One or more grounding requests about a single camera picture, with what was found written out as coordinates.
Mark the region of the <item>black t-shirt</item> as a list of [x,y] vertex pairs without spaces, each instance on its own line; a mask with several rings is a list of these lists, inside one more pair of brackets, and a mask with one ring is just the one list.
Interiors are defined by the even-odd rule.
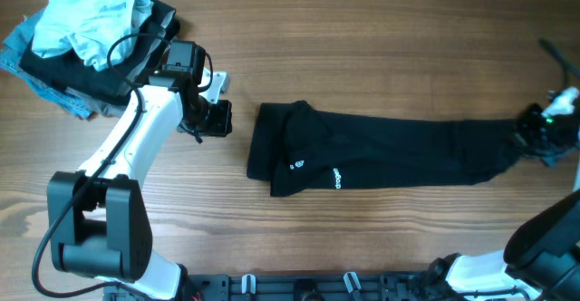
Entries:
[[474,185],[515,165],[511,120],[419,121],[322,112],[305,101],[259,108],[246,174],[273,197],[305,189]]

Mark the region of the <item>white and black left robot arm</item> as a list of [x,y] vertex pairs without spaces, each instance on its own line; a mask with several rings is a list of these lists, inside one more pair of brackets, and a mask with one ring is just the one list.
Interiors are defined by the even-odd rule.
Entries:
[[32,280],[54,298],[103,289],[127,299],[199,300],[182,265],[153,250],[141,188],[174,131],[201,141],[232,131],[227,80],[193,42],[168,45],[164,64],[130,84],[130,103],[111,134],[75,172],[47,186],[49,228],[34,256]]

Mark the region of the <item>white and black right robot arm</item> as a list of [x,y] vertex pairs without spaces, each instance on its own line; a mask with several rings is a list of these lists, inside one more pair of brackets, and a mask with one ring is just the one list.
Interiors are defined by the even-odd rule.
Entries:
[[[552,163],[579,146],[579,114],[545,115],[536,103],[517,118],[514,140],[529,158]],[[425,300],[579,298],[579,191],[523,224],[505,248],[437,259],[421,280]]]

